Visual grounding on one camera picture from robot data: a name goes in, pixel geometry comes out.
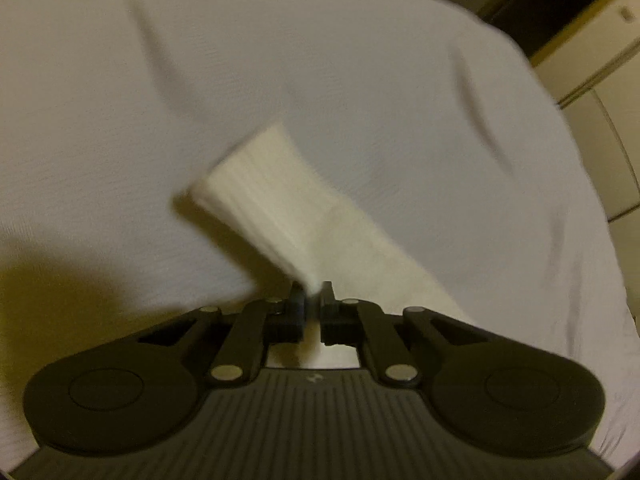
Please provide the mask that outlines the cream knit sweater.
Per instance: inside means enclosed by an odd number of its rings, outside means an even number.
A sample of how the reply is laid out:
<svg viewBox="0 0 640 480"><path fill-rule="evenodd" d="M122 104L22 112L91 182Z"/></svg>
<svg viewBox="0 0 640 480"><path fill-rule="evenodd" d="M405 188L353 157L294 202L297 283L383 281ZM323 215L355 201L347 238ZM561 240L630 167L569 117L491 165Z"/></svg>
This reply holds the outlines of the cream knit sweater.
<svg viewBox="0 0 640 480"><path fill-rule="evenodd" d="M318 176L280 124L232 148L190 196L312 300L331 283L338 298L370 301L386 313L426 307L470 320L430 272Z"/></svg>

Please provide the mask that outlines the grey duvet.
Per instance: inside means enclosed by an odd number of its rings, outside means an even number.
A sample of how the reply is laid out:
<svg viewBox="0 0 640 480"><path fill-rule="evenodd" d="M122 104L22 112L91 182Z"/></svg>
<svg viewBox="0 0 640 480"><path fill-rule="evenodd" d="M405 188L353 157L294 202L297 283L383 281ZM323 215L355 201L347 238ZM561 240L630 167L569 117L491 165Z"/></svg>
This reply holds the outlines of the grey duvet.
<svg viewBox="0 0 640 480"><path fill-rule="evenodd" d="M639 448L639 337L600 200L522 51L444 0L1 0L1 465L26 382L204 302L288 290L190 184L281 124L480 326L589 367Z"/></svg>

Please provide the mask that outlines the cream wardrobe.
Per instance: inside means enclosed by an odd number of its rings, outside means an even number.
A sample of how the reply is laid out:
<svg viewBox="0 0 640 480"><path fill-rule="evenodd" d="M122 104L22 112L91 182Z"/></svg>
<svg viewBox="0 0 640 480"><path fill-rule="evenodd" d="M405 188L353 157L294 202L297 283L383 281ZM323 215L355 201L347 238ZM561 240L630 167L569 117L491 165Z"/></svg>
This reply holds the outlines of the cream wardrobe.
<svg viewBox="0 0 640 480"><path fill-rule="evenodd" d="M596 0L530 62L570 124L639 315L639 0Z"/></svg>

